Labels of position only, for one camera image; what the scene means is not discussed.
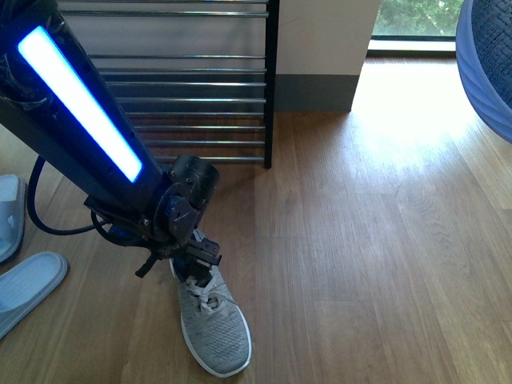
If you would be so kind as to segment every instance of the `light blue slipper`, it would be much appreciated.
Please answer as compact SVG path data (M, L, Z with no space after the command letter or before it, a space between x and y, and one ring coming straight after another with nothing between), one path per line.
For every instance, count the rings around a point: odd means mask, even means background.
M0 276L0 338L3 338L62 281L67 260L41 252Z
M25 182L18 176L0 176L0 262L20 249L25 228Z

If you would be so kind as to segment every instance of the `tree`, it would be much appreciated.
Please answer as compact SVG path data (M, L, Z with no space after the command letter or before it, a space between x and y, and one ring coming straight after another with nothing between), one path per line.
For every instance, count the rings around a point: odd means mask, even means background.
M374 35L455 36L464 0L382 0Z

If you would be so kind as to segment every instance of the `blue led light strip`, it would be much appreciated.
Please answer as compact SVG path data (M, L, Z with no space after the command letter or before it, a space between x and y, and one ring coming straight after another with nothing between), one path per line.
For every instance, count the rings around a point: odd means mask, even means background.
M18 51L121 172L135 182L142 163L44 28L38 26Z

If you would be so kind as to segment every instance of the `wooden floor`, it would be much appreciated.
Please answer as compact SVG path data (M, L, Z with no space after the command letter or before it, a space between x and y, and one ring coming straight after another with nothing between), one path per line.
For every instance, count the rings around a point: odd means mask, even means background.
M209 376L183 341L175 282L139 249L49 236L63 283L0 341L0 382L512 382L512 145L469 106L454 61L368 61L349 114L278 114L274 167L219 166L202 228L251 328L241 374ZM35 155L0 130L0 174ZM47 166L41 216L88 224Z

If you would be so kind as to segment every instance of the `white shoelace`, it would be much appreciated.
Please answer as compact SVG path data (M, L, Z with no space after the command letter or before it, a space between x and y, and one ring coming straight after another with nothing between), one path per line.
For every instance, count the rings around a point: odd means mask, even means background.
M199 304L200 311L198 315L211 316L212 314L221 314L227 316L226 301L232 302L224 294L221 294L216 289L225 285L223 282L217 285L217 277L214 276L210 282L204 287L196 286L196 280L187 282L186 288L192 293L190 298Z

